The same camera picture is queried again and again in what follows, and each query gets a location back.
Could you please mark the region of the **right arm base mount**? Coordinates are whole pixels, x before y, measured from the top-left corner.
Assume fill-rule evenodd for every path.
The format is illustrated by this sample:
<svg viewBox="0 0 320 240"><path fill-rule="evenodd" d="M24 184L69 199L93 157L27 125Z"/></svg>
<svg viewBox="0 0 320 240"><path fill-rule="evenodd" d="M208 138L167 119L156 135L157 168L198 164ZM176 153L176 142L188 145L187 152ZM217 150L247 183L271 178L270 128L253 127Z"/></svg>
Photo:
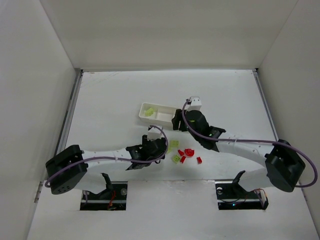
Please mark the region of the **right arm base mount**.
<svg viewBox="0 0 320 240"><path fill-rule="evenodd" d="M240 171L234 179L215 181L217 206L222 210L263 210L269 206L266 192L261 189L246 191L239 185L245 171Z"/></svg>

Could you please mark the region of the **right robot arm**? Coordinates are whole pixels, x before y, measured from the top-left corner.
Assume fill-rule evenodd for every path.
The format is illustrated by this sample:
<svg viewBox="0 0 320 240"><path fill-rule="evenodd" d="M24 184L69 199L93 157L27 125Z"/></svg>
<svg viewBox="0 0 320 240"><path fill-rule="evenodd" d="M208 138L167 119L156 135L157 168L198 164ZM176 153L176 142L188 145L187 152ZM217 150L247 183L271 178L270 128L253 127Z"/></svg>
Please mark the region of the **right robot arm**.
<svg viewBox="0 0 320 240"><path fill-rule="evenodd" d="M225 129L210 126L199 110L177 109L171 122L174 130L189 132L207 150L236 155L261 165L257 170L241 170L233 179L232 185L246 192L276 187L291 193L306 167L287 141L241 142Z"/></svg>

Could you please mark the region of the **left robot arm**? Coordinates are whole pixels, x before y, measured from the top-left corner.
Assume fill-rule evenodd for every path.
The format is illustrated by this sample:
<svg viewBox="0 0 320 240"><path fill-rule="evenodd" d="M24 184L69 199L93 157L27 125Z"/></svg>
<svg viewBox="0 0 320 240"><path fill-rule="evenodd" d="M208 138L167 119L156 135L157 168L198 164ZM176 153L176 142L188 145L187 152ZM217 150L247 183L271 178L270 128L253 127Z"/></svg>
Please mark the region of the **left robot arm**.
<svg viewBox="0 0 320 240"><path fill-rule="evenodd" d="M168 151L167 137L112 151L88 151L79 145L71 145L45 164L48 179L45 187L53 195L61 195L77 189L99 195L112 191L110 176L116 172L141 170L158 163Z"/></svg>

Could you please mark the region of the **green 2x3 lego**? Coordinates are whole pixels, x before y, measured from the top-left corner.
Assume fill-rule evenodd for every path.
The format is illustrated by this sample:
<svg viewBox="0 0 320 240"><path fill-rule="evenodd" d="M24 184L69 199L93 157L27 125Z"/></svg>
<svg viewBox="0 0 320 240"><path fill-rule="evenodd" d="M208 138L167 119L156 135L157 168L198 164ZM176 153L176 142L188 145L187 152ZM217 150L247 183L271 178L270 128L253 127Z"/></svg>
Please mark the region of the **green 2x3 lego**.
<svg viewBox="0 0 320 240"><path fill-rule="evenodd" d="M155 113L155 110L152 107L149 107L147 110L144 111L145 117L151 117Z"/></svg>

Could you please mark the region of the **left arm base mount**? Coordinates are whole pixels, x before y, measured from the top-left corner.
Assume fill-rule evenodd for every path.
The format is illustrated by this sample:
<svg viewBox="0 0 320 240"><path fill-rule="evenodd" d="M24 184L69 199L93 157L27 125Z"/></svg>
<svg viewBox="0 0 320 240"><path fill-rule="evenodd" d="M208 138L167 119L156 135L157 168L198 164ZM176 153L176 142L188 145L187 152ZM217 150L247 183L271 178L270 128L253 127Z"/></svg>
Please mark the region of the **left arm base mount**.
<svg viewBox="0 0 320 240"><path fill-rule="evenodd" d="M128 182L111 181L103 173L103 189L95 194L90 191L82 193L81 211L125 211L127 207Z"/></svg>

